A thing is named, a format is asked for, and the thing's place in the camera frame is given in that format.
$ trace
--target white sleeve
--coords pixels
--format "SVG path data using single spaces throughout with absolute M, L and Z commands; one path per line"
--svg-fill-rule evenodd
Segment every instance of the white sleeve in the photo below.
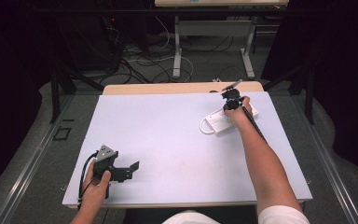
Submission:
M 219 223 L 201 213 L 188 210 L 168 218 L 162 224 L 219 224 Z
M 261 211 L 259 224 L 310 224 L 308 219 L 295 208 L 274 205 Z

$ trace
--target white desk frame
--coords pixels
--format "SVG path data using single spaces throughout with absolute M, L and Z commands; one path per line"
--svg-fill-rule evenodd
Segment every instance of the white desk frame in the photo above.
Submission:
M 282 0 L 156 0 L 157 7 L 245 7 L 245 6 L 281 6 L 288 1 Z M 255 35 L 257 17 L 251 21 L 180 21 L 175 17 L 175 58 L 173 62 L 173 78 L 180 77 L 182 49 L 180 48 L 181 35 L 234 35 L 246 36 L 246 46 L 241 49 L 241 57 L 246 76 L 253 80 L 253 70 L 249 52 Z

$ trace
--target black cable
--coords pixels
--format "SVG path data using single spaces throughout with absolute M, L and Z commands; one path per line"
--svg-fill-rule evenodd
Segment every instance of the black cable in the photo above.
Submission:
M 162 71 L 167 74 L 167 76 L 170 75 L 170 74 L 168 74 L 168 71 L 167 71 L 165 68 L 163 68 L 161 65 L 159 65 L 159 63 L 162 62 L 161 58 L 159 58 L 159 60 L 158 60 L 157 62 L 155 62 L 154 60 L 152 60 L 151 58 L 149 58 L 149 57 L 147 57 L 147 56 L 144 56 L 144 57 L 146 57 L 146 59 L 147 59 L 148 61 L 150 61 L 151 63 L 153 63 L 152 65 L 157 65 L 158 67 L 160 67 L 160 68 L 162 69 Z
M 109 212 L 109 209 L 106 209 L 105 215 L 103 216 L 103 224 L 104 224 L 104 222 L 105 222 L 105 220 L 106 220 L 107 212 Z
M 110 78 L 110 77 L 120 77 L 120 76 L 126 76 L 126 77 L 128 77 L 127 80 L 125 80 L 125 81 L 124 81 L 123 83 L 121 83 L 121 84 L 126 84 L 126 83 L 128 83 L 128 82 L 131 80 L 131 74 L 127 74 L 127 73 L 114 73 L 114 74 L 111 75 L 111 76 L 103 77 L 103 78 L 100 80 L 100 84 L 103 85 L 103 82 L 104 82 L 105 80 L 107 80 L 108 78 Z
M 149 58 L 148 56 L 140 55 L 135 61 L 137 64 L 144 66 L 144 67 L 154 66 L 161 62 L 161 56 L 158 55 L 157 59 L 155 61 L 155 60 Z
M 160 58 L 162 57 L 165 57 L 167 55 L 171 55 L 174 50 L 175 50 L 175 47 L 174 47 L 174 40 L 170 40 L 167 44 L 167 41 L 165 39 L 163 39 L 163 37 L 161 36 L 158 36 L 159 38 L 161 38 L 159 41 L 157 42 L 154 42 L 154 43 L 150 43 L 149 46 L 150 48 L 153 47 L 153 46 L 157 46 L 157 47 L 160 47 L 161 49 L 167 49 L 167 52 L 163 53 L 163 54 L 160 54 L 159 52 L 155 52 L 155 51 L 150 51 L 150 52 L 153 52 L 153 53 L 157 53 L 159 55 Z
M 257 124 L 255 123 L 255 120 L 253 118 L 253 116 L 251 115 L 251 113 L 246 109 L 245 106 L 241 106 L 243 112 L 245 112 L 246 117 L 248 118 L 249 121 L 251 121 L 252 125 L 255 127 L 255 130 L 258 132 L 258 134 L 260 134 L 260 136 L 264 139 L 264 141 L 267 142 L 266 138 L 264 137 L 264 135 L 261 133 L 260 129 L 258 128 Z
M 218 44 L 216 47 L 214 47 L 213 49 L 186 49 L 186 48 L 183 48 L 184 51 L 188 51 L 188 52 L 213 52 L 213 51 L 225 51 L 227 49 L 229 49 L 233 42 L 234 42 L 234 36 L 231 37 L 231 42 L 229 43 L 229 45 L 225 48 L 225 49 L 219 49 L 217 50 L 217 48 L 219 48 L 220 46 L 223 45 L 223 43 L 226 42 L 226 40 L 229 38 L 229 35 L 220 43 Z
M 86 162 L 84 163 L 84 166 L 83 166 L 83 170 L 82 170 L 82 173 L 81 173 L 81 176 L 80 176 L 80 184 L 79 184 L 79 193 L 78 193 L 78 198 L 77 198 L 77 201 L 78 201 L 78 205 L 77 205 L 77 210 L 80 209 L 81 207 L 81 202 L 82 202 L 82 198 L 83 198 L 83 181 L 84 181 L 84 174 L 86 173 L 86 168 L 87 168 L 87 165 L 89 164 L 89 161 L 96 157 L 98 154 L 98 151 L 96 151 L 95 153 L 91 154 Z
M 301 209 L 305 212 L 305 201 L 302 203 Z
M 167 80 L 167 81 L 161 80 L 161 81 L 159 81 L 158 83 L 171 83 L 171 82 L 175 82 L 175 81 L 171 81 L 171 76 L 168 74 L 168 71 L 170 71 L 170 70 L 173 70 L 173 68 L 170 68 L 170 69 L 168 69 L 168 70 L 165 70 L 164 72 L 160 72 L 160 73 L 157 74 L 155 77 L 153 77 L 152 81 L 155 83 L 155 82 L 156 82 L 156 79 L 157 79 L 159 76 L 161 76 L 161 75 L 163 75 L 163 74 L 166 74 L 167 77 L 168 77 L 168 80 Z
M 147 79 L 141 73 L 133 69 L 133 67 L 126 60 L 123 60 L 123 63 L 134 73 L 134 75 L 143 80 L 145 83 L 153 83 L 151 80 Z

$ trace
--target forearm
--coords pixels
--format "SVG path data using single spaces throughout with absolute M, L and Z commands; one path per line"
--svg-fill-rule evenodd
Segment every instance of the forearm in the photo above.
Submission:
M 81 207 L 71 224 L 90 224 L 94 221 L 98 211 L 88 207 Z
M 282 163 L 272 148 L 246 117 L 237 127 L 241 133 L 247 167 L 255 187 L 258 212 L 278 204 L 300 210 Z

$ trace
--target white table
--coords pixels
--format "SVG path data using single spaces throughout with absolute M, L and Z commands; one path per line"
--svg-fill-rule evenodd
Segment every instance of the white table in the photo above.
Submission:
M 283 6 L 289 0 L 156 0 L 157 7 L 257 7 Z M 249 59 L 249 51 L 255 35 L 257 17 L 251 21 L 180 21 L 175 17 L 175 59 L 172 76 L 180 77 L 182 49 L 181 35 L 233 35 L 247 36 L 246 46 L 241 49 L 241 57 L 245 66 L 246 76 L 255 78 L 255 73 Z
M 178 87 L 179 92 L 187 86 L 167 85 L 170 90 Z M 225 86 L 200 85 L 202 90 Z M 165 84 L 127 86 L 138 92 L 141 86 L 151 91 L 150 94 L 100 96 L 62 204 L 76 207 L 84 162 L 101 145 L 119 152 L 116 167 L 140 162 L 133 179 L 112 182 L 104 207 L 255 204 L 255 191 L 238 130 L 223 135 L 204 134 L 199 130 L 200 121 L 223 106 L 225 101 L 220 93 L 158 94 L 156 90 Z M 190 90 L 196 86 L 196 83 L 188 85 Z M 104 94 L 109 94 L 115 86 L 109 88 Z M 268 93 L 247 91 L 242 95 L 250 96 L 259 111 L 256 122 L 281 159 L 298 200 L 310 200 L 310 189 Z

